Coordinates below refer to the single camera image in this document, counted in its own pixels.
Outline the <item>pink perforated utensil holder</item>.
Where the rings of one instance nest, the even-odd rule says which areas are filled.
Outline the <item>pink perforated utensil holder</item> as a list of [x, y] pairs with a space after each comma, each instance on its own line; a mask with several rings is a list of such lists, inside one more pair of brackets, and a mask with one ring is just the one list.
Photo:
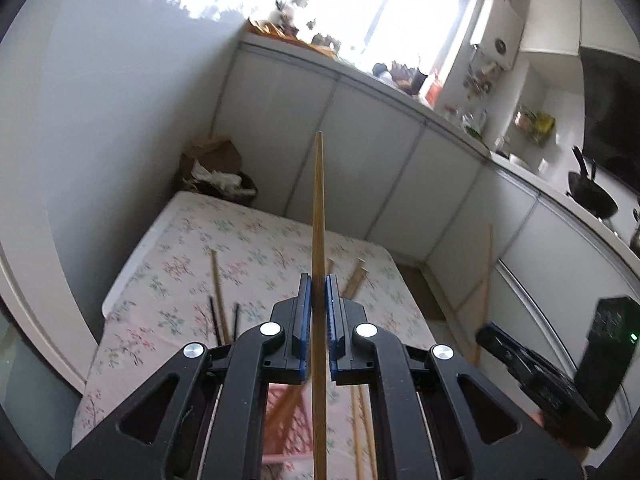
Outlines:
[[262, 463], [309, 460], [314, 454], [309, 386], [271, 384], [262, 436]]

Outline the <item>white water heater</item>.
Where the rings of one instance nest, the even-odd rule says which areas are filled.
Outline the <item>white water heater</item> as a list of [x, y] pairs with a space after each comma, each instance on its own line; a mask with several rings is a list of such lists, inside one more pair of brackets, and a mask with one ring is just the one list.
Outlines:
[[510, 70], [518, 54], [523, 29], [523, 19], [508, 0], [484, 0], [470, 45], [503, 70]]

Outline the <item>brown cardboard box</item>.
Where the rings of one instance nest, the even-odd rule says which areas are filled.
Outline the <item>brown cardboard box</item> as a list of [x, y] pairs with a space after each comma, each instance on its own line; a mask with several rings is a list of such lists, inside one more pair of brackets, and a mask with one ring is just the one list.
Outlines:
[[175, 188], [250, 206], [258, 196], [253, 179], [228, 136], [192, 140], [180, 155]]

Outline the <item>floral tablecloth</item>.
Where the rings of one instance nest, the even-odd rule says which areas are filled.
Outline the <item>floral tablecloth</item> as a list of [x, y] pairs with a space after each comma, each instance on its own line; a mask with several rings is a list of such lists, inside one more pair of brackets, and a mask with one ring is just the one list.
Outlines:
[[[217, 254], [229, 330], [270, 318], [273, 305], [296, 295], [311, 272], [311, 226], [213, 197], [181, 192], [145, 234], [104, 300], [103, 336], [72, 430], [75, 446], [102, 419], [192, 341], [216, 347], [208, 297], [214, 296], [210, 252]], [[358, 260], [368, 273], [354, 300], [370, 323], [408, 346], [435, 339], [390, 253], [326, 232], [326, 256], [341, 292]], [[357, 479], [352, 394], [328, 382], [328, 479]]]

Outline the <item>black wok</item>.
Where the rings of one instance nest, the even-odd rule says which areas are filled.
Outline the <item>black wok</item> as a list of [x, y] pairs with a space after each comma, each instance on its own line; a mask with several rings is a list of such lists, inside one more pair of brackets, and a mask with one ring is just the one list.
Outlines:
[[614, 198], [597, 184], [596, 162], [593, 160], [590, 168], [587, 168], [585, 156], [577, 145], [572, 147], [572, 153], [578, 162], [579, 170], [570, 171], [567, 174], [566, 195], [597, 219], [602, 221], [611, 219], [618, 211], [618, 206]]

